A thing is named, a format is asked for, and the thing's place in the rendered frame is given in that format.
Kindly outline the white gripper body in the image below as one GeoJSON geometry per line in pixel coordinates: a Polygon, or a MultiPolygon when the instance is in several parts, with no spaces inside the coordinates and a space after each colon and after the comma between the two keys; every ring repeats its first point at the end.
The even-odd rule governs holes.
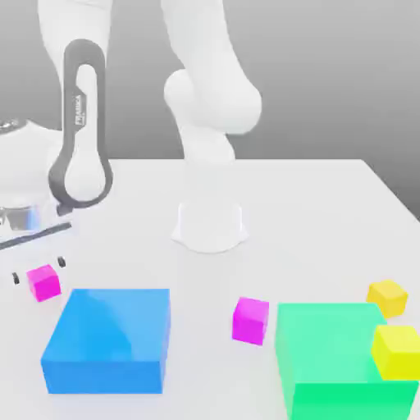
{"type": "Polygon", "coordinates": [[[11,262],[18,262],[20,268],[58,267],[54,249],[65,248],[68,259],[77,233],[76,224],[70,221],[35,231],[13,231],[7,221],[0,223],[0,268],[9,268],[11,262]]]}

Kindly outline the small magenta cube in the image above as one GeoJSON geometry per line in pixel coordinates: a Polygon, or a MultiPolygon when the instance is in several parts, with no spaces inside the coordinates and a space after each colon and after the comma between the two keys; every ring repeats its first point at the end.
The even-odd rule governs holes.
{"type": "Polygon", "coordinates": [[[268,302],[240,297],[233,312],[232,339],[262,346],[268,317],[268,302]]]}
{"type": "Polygon", "coordinates": [[[50,264],[29,270],[26,275],[30,291],[37,302],[43,302],[62,293],[58,274],[50,264]]]}

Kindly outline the small yellow cube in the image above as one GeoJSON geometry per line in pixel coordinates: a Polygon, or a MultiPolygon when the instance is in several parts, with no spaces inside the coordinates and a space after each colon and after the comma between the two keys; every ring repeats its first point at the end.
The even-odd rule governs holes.
{"type": "Polygon", "coordinates": [[[384,381],[420,381],[420,335],[413,326],[377,326],[371,353],[384,381]]]}
{"type": "Polygon", "coordinates": [[[368,287],[367,302],[375,303],[385,319],[402,315],[407,300],[407,291],[392,280],[373,282],[368,287]]]}

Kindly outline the large green box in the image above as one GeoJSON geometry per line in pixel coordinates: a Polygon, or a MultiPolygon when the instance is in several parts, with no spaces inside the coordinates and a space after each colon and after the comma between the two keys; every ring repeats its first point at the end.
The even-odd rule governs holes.
{"type": "Polygon", "coordinates": [[[385,324],[369,303],[280,303],[275,352],[287,420],[409,420],[415,381],[385,381],[372,358],[385,324]]]}

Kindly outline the large blue box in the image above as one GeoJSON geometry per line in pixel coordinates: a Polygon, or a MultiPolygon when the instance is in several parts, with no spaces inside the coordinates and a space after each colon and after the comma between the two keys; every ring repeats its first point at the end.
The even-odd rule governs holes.
{"type": "Polygon", "coordinates": [[[74,289],[41,357],[50,394],[161,394],[168,289],[74,289]]]}

